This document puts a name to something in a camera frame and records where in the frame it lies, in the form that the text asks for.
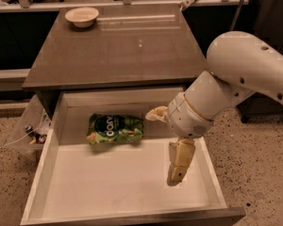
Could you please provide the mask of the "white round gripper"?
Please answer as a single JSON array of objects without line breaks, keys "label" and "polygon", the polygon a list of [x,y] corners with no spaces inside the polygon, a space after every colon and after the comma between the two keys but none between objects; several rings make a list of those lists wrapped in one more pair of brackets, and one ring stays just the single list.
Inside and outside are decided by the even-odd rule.
[{"label": "white round gripper", "polygon": [[150,110],[145,118],[149,121],[167,122],[171,131],[179,137],[177,142],[169,143],[168,181],[170,183],[181,183],[195,153],[194,140],[190,138],[202,137],[213,125],[213,121],[208,121],[199,116],[187,102],[184,92],[179,92],[169,103],[168,108],[158,106]]}]

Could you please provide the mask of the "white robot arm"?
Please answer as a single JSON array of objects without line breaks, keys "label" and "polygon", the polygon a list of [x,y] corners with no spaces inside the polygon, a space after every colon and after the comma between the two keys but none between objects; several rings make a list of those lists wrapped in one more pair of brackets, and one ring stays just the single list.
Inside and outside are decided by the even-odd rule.
[{"label": "white robot arm", "polygon": [[167,123],[178,136],[170,144],[169,180],[175,184],[190,167],[194,141],[212,127],[220,112],[257,92],[283,105],[283,56],[263,40],[241,31],[226,32],[209,46],[207,62],[185,91],[146,114],[149,121]]}]

